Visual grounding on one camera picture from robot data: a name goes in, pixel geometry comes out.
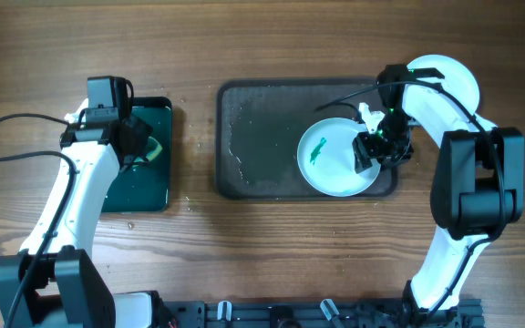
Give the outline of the green yellow sponge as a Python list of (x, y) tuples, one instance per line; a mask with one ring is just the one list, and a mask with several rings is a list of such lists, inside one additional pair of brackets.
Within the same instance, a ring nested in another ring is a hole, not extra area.
[(161, 151), (162, 151), (161, 144), (155, 138), (149, 137), (148, 144), (146, 145), (144, 149), (144, 153), (135, 159), (134, 164), (142, 165), (142, 164), (150, 163), (161, 153)]

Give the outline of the white plate top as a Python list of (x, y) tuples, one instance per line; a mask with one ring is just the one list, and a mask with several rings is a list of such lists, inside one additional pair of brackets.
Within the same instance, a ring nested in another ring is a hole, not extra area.
[(426, 77), (424, 81), (440, 83), (471, 114), (476, 113), (480, 103), (479, 84), (474, 75), (462, 63), (449, 56), (425, 55), (412, 60), (407, 67), (409, 69), (436, 68), (444, 78)]

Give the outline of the white plate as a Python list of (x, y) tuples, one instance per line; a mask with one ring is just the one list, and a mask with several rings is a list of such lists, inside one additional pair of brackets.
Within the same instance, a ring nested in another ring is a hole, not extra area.
[(462, 63), (449, 56), (425, 55), (412, 60), (407, 67), (409, 69), (436, 68), (444, 78), (426, 77), (424, 81), (440, 83), (471, 114), (476, 113), (480, 103), (479, 84), (474, 75)]
[(297, 163), (304, 179), (316, 190), (333, 197), (351, 197), (367, 190), (380, 173), (380, 164), (355, 171), (353, 140), (367, 132), (365, 124), (349, 118), (327, 118), (316, 122), (302, 135)]

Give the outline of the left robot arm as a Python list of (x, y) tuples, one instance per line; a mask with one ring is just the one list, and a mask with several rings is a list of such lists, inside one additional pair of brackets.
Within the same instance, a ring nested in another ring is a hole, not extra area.
[(148, 161), (152, 128), (133, 116), (124, 77), (91, 77), (87, 107), (65, 124), (57, 179), (18, 254), (0, 256), (0, 310), (7, 327), (113, 327), (114, 296), (90, 253), (108, 190), (119, 173)]

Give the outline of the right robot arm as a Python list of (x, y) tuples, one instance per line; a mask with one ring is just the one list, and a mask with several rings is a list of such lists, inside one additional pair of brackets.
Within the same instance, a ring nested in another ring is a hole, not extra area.
[(439, 147), (430, 191), (437, 225), (427, 256), (399, 299), (361, 301), (365, 326), (471, 327), (481, 324), (478, 301), (460, 290), (483, 250), (517, 221), (524, 202), (524, 137), (477, 115), (480, 95), (459, 62), (388, 65), (366, 92), (385, 109), (373, 132), (350, 141), (355, 174), (376, 164), (395, 167), (413, 154), (411, 122)]

